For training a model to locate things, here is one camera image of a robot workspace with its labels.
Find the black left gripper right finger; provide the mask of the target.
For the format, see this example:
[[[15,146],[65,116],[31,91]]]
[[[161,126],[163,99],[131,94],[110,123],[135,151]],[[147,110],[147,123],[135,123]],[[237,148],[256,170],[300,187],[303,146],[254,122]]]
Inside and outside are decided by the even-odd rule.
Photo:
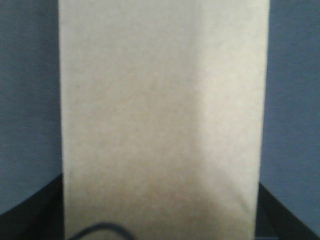
[[[318,240],[320,237],[259,184],[256,240]]]

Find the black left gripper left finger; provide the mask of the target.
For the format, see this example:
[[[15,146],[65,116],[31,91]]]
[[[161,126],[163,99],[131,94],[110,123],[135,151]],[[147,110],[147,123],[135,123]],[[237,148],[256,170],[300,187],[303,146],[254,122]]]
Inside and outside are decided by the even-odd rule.
[[[63,175],[58,175],[24,202],[0,215],[2,240],[64,238]]]

